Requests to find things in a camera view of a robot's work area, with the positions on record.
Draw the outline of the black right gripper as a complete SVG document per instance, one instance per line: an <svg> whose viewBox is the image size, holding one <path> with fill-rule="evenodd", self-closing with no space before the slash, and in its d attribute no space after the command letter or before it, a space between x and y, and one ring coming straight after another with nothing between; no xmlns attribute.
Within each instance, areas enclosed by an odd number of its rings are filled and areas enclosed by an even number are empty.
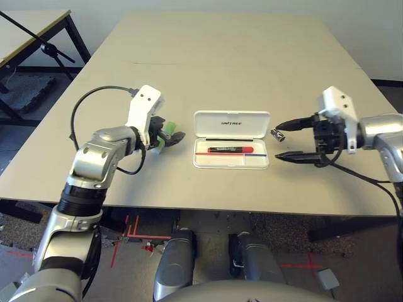
<svg viewBox="0 0 403 302"><path fill-rule="evenodd" d="M279 131L300 131L312 127L316 153L287 151L276 154L275 157L294 164L333 165L346 148L345 122L342 118L332 117L322 120L318 113L314 113L312 117L297 118L280 123L275 129Z"/></svg>

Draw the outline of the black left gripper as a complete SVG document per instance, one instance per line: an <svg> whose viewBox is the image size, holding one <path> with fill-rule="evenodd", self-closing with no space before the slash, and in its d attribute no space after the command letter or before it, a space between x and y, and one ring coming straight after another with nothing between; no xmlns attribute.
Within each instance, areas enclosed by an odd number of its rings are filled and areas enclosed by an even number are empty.
<svg viewBox="0 0 403 302"><path fill-rule="evenodd" d="M178 144L184 139L186 133L178 131L172 134L162 131L165 119L160 116L152 116L149 123L149 146L156 148L159 146L159 139L164 142L166 148Z"/></svg>

